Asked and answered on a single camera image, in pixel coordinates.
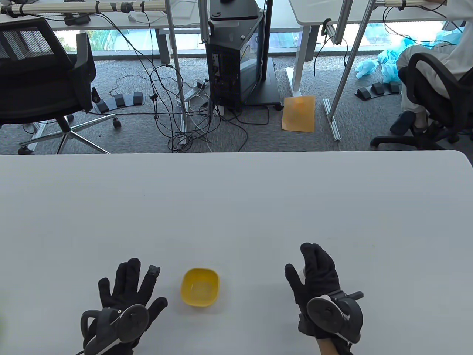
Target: seated person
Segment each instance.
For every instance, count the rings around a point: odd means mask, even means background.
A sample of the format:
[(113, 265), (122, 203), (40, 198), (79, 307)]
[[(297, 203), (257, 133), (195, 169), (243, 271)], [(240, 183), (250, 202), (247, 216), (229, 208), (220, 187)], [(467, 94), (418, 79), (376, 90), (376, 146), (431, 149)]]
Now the seated person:
[[(447, 19), (463, 18), (466, 25), (463, 30), (462, 39), (459, 45), (445, 45), (441, 44), (439, 47), (432, 49), (426, 48), (422, 45), (415, 45), (406, 48), (401, 53), (397, 60), (397, 68), (401, 69), (409, 64), (414, 53), (426, 52), (437, 57), (442, 64), (453, 74), (457, 79), (460, 79), (466, 72), (473, 67), (473, 0), (428, 0), (429, 2), (436, 2), (443, 4), (438, 11), (445, 15)], [(419, 62), (417, 69), (429, 81), (432, 88), (448, 98), (447, 91), (442, 81), (434, 70), (426, 63)], [(391, 126), (391, 132), (397, 135), (404, 135), (411, 126), (415, 130), (424, 131), (428, 127), (427, 111), (424, 107), (412, 103), (407, 98), (407, 89), (403, 84), (402, 98), (401, 98), (402, 113), (399, 118)]]

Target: black shoe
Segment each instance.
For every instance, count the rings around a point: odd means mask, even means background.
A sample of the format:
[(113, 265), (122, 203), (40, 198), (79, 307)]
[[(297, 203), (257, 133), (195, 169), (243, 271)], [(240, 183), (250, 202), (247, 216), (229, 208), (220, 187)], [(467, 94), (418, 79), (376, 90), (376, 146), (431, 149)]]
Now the black shoe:
[(405, 135), (409, 128), (414, 125), (415, 118), (416, 114), (412, 111), (404, 111), (389, 130), (395, 135)]

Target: sleeve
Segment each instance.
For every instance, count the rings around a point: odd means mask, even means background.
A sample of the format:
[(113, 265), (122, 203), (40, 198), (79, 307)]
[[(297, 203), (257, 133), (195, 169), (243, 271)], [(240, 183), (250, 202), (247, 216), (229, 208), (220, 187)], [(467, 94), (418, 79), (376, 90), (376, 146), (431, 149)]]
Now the sleeve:
[(438, 10), (447, 20), (473, 21), (473, 0), (447, 0), (447, 4)]

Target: wheel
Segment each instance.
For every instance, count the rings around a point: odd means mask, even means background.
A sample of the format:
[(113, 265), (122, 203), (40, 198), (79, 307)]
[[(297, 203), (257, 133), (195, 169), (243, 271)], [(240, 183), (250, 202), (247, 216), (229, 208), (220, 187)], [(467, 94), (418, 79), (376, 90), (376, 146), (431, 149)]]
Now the wheel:
[(28, 147), (25, 146), (25, 145), (18, 149), (18, 154), (19, 155), (28, 155), (28, 154), (32, 154), (32, 153), (33, 153), (33, 151), (31, 149), (28, 149)]
[(114, 127), (115, 128), (118, 128), (118, 127), (121, 127), (122, 126), (122, 123), (118, 120), (118, 118), (114, 118), (112, 120), (112, 123), (114, 124)]
[(450, 137), (447, 138), (447, 141), (450, 143), (450, 144), (453, 144), (453, 143), (456, 143), (460, 140), (460, 136), (458, 134), (454, 134)]

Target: person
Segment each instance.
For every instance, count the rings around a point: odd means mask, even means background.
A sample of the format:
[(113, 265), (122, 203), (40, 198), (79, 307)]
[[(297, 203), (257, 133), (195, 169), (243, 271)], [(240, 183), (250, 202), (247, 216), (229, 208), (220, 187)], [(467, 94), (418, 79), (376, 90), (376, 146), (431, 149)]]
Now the person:
[[(137, 258), (121, 263), (116, 271), (115, 285), (112, 293), (110, 293), (110, 281), (108, 278), (102, 278), (98, 281), (98, 293), (100, 302), (103, 308), (114, 308), (119, 311), (124, 311), (130, 306), (141, 304), (146, 306), (153, 294), (156, 280), (159, 276), (160, 268), (150, 265), (146, 275), (141, 282), (138, 290), (138, 283), (140, 281), (141, 262)], [(151, 323), (158, 317), (164, 308), (167, 307), (167, 299), (165, 297), (156, 298), (148, 308), (149, 321), (145, 331), (148, 330)], [(90, 340), (95, 337), (97, 330), (96, 319), (92, 321), (88, 328), (88, 332), (84, 338), (83, 348)], [(133, 349), (140, 341), (138, 339), (130, 343), (119, 343), (110, 349), (106, 350), (103, 355), (132, 355)]]
[(315, 337), (321, 355), (352, 355), (347, 341), (315, 325), (307, 314), (307, 304), (312, 298), (340, 290), (335, 263), (318, 244), (304, 243), (300, 251), (305, 262), (305, 282), (302, 283), (292, 264), (284, 267), (286, 279), (301, 311), (298, 329), (303, 334)]
[[(432, 49), (422, 45), (406, 48), (397, 60), (397, 68), (401, 69), (409, 64), (414, 53), (426, 52), (434, 55), (457, 79), (460, 79), (473, 67), (473, 0), (427, 0), (429, 2), (442, 4), (437, 11), (446, 16), (447, 19), (463, 19), (466, 25), (463, 29), (462, 39), (459, 45), (440, 44)], [(419, 62), (416, 68), (428, 80), (432, 88), (442, 96), (448, 98), (442, 80), (434, 70), (425, 62)], [(409, 128), (416, 131), (425, 131), (428, 127), (428, 114), (423, 106), (411, 102), (407, 98), (407, 89), (403, 84), (401, 91), (401, 110), (399, 118), (391, 126), (391, 132), (396, 135), (404, 135)]]

